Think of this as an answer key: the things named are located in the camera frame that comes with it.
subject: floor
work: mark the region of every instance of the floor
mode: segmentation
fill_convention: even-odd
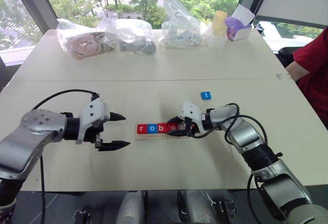
[[[328,209],[328,185],[307,187],[313,202]],[[149,207],[146,223],[167,224],[181,222],[177,210],[177,191],[149,191]],[[126,192],[87,192],[85,194],[47,193],[46,224],[73,224],[76,210],[91,208],[92,223],[115,223],[115,216]],[[253,224],[246,201],[246,191],[230,192],[238,207],[239,224]],[[274,220],[265,208],[257,191],[251,191],[251,199],[259,219],[264,224],[280,223]],[[39,192],[20,192],[13,216],[13,224],[40,222],[41,195]]]

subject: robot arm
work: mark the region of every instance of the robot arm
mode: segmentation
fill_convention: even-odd
[[[17,193],[50,142],[62,139],[95,144],[99,151],[112,151],[127,146],[125,141],[104,143],[100,132],[103,123],[125,118],[107,111],[106,104],[96,98],[87,104],[79,116],[32,110],[26,113],[18,128],[0,141],[0,221],[9,215]]]
[[[186,128],[170,131],[168,134],[198,138],[216,127],[224,131],[229,129],[230,142],[251,168],[256,181],[263,183],[259,192],[275,219],[287,220],[291,224],[325,223],[324,220],[328,220],[328,211],[312,204],[306,188],[278,158],[282,154],[274,154],[253,125],[241,116],[236,116],[238,112],[234,105],[226,105],[201,113],[196,105],[184,102],[179,115],[169,122],[185,123]]]

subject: clear plastic bag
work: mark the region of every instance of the clear plastic bag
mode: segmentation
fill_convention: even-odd
[[[167,48],[198,49],[207,44],[210,31],[178,0],[164,0],[167,20],[162,24],[161,45]]]
[[[66,19],[58,19],[57,36],[63,51],[77,59],[111,51],[118,45],[115,34]]]
[[[130,54],[150,55],[156,52],[152,26],[139,19],[106,19],[98,25],[118,37],[118,48]]]

